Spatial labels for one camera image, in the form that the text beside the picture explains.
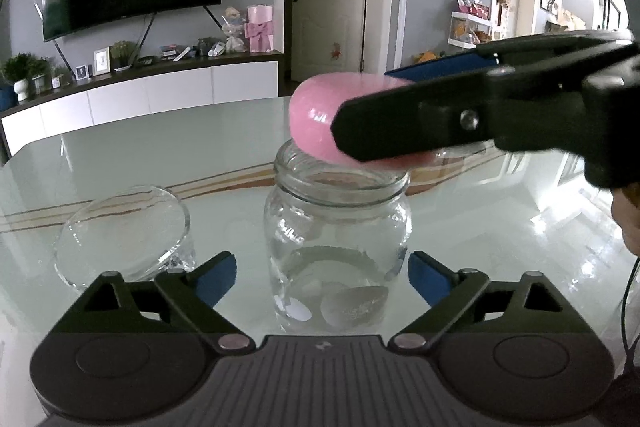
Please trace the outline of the operator right hand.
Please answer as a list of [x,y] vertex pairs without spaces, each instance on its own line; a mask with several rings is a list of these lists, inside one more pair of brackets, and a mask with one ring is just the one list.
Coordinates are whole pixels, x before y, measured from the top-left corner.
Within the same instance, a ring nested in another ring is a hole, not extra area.
[[613,193],[612,217],[623,233],[631,254],[640,256],[640,186],[631,184]]

